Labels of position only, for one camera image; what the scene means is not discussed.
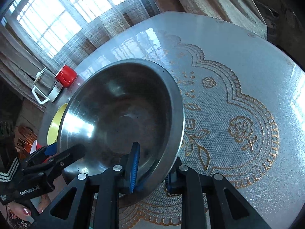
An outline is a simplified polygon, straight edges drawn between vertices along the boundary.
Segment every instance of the red mug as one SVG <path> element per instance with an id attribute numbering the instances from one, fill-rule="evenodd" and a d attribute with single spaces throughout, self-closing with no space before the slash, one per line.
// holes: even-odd
<path id="1" fill-rule="evenodd" d="M 55 79 L 61 83 L 64 88 L 68 88 L 76 79 L 77 73 L 68 65 L 64 65 L 56 74 Z"/>

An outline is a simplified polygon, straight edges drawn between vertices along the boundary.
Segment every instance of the painted fingernail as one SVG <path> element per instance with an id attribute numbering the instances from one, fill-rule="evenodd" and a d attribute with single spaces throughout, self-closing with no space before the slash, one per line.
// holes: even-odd
<path id="1" fill-rule="evenodd" d="M 31 211 L 27 208 L 23 208 L 22 211 L 25 215 L 31 215 Z"/>

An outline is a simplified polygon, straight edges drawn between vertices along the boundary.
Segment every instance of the rose pattern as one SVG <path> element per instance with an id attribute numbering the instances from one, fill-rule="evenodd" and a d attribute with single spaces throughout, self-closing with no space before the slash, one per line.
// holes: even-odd
<path id="1" fill-rule="evenodd" d="M 205 88 L 213 88 L 217 83 L 215 82 L 214 78 L 212 77 L 205 77 L 203 80 L 202 80 L 202 84 Z"/>
<path id="2" fill-rule="evenodd" d="M 243 151 L 250 148 L 251 152 L 253 152 L 253 145 L 257 140 L 257 136 L 254 135 L 252 139 L 250 138 L 253 133 L 252 126 L 253 122 L 249 118 L 243 116 L 237 116 L 230 121 L 228 131 L 234 140 L 237 143 L 241 143 L 244 140 L 247 141 L 247 144 L 241 147 L 241 150 Z"/>

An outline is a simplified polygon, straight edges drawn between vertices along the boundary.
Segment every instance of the white handle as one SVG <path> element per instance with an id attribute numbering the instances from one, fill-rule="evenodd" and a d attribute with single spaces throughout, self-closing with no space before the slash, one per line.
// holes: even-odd
<path id="1" fill-rule="evenodd" d="M 45 98 L 45 100 L 43 100 L 43 101 L 41 101 L 40 99 L 39 99 L 39 97 L 37 96 L 37 94 L 36 94 L 36 92 L 35 92 L 35 90 L 37 90 L 44 98 Z M 48 102 L 50 99 L 44 94 L 44 93 L 42 93 L 35 85 L 34 85 L 34 87 L 33 87 L 33 89 L 32 89 L 32 94 L 33 94 L 33 96 L 36 98 L 36 101 L 39 103 L 39 104 L 45 104 L 46 102 Z"/>

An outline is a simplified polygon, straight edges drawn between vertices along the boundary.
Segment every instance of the white object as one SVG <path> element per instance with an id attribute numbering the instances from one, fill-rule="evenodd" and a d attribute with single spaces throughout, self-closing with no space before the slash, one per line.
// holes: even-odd
<path id="1" fill-rule="evenodd" d="M 35 99 L 37 100 L 37 102 L 38 102 L 39 104 L 41 104 L 41 105 L 42 105 L 42 104 L 45 104 L 45 103 L 48 102 L 48 101 L 53 102 L 53 101 L 55 100 L 55 98 L 58 96 L 58 94 L 59 94 L 59 92 L 61 91 L 61 89 L 63 88 L 63 86 L 62 86 L 59 82 L 55 81 L 55 78 L 54 78 L 54 80 L 51 80 L 51 83 L 54 82 L 55 85 L 52 85 L 52 84 L 51 84 L 51 85 L 49 85 L 49 87 L 46 86 L 47 89 L 49 88 L 50 92 L 48 92 L 47 89 L 46 89 L 45 91 L 42 91 L 41 88 L 37 87 L 38 84 L 39 84 L 39 81 L 41 81 L 41 79 L 43 78 L 43 74 L 46 73 L 47 71 L 50 72 L 50 71 L 45 67 L 45 68 L 42 69 L 42 71 L 38 72 L 38 73 L 36 74 L 36 79 L 35 79 L 35 81 L 34 81 L 34 83 L 33 83 L 32 94 L 33 94 L 33 96 L 35 97 Z M 39 99 L 37 93 L 39 93 L 39 94 L 40 94 L 42 97 L 44 97 L 45 99 L 41 101 L 41 100 Z"/>
<path id="2" fill-rule="evenodd" d="M 32 154 L 34 151 L 36 151 L 36 147 L 37 147 L 37 140 L 34 140 L 31 150 L 30 150 L 30 154 Z"/>

